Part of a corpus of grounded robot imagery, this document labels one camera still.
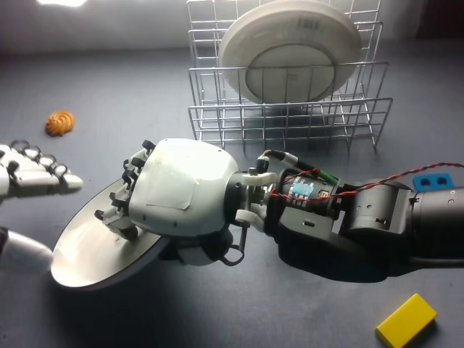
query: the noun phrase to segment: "gray wall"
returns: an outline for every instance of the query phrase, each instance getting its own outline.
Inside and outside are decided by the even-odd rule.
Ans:
[[[413,37],[424,2],[384,0],[384,38]],[[355,0],[357,7],[377,3]],[[77,8],[0,0],[1,53],[186,47],[188,29],[186,0],[88,0]]]

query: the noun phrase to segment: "dish rack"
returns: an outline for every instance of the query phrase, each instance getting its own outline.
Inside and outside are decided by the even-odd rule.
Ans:
[[[238,79],[240,70],[258,70],[254,73],[264,81],[269,69],[283,70],[289,80],[296,70],[309,70],[307,73],[313,76],[317,70],[328,67],[219,67],[219,45],[227,29],[250,9],[272,1],[275,0],[187,1],[194,64],[188,71],[194,100],[188,115],[195,139],[222,148],[241,143],[244,149],[246,143],[257,141],[265,149],[268,143],[286,149],[289,142],[295,141],[303,142],[308,149],[312,141],[329,145],[332,139],[345,139],[349,149],[354,138],[366,138],[376,147],[393,102],[391,98],[380,97],[388,64],[375,62],[382,30],[382,23],[377,20],[381,0],[374,8],[367,8],[363,0],[322,1],[349,16],[362,39],[362,62],[332,66],[335,74],[347,65],[354,66],[352,76],[341,88],[334,90],[332,86],[321,101],[266,104],[261,100],[256,104],[227,84],[226,70],[236,72]]]

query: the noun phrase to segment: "robotic hand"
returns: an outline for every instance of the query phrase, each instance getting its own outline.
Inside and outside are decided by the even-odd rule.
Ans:
[[[287,264],[338,281],[464,267],[464,188],[413,192],[394,181],[430,167],[464,167],[457,163],[347,183],[286,152],[267,150],[243,173],[227,152],[206,143],[165,139],[143,147],[125,161],[112,207],[95,216],[129,241],[136,227],[169,239],[161,259],[236,265],[252,225],[275,239]],[[270,157],[291,167],[267,173]],[[230,224],[242,228],[237,245]],[[230,261],[229,249],[241,258]]]
[[[0,204],[10,197],[71,194],[82,186],[79,177],[37,146],[27,141],[0,144]],[[0,270],[42,272],[51,261],[51,250],[45,245],[0,227]]]

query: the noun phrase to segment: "green wire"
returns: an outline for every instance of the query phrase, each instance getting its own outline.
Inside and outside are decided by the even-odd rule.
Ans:
[[[319,176],[327,181],[327,183],[330,183],[331,185],[335,186],[339,181],[336,180],[332,175],[329,173],[324,172],[323,170],[320,171]]]

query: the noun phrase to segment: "orange pastry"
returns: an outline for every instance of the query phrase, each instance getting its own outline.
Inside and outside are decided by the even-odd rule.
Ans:
[[[62,136],[73,130],[74,115],[69,111],[56,111],[46,121],[46,132],[50,136]]]

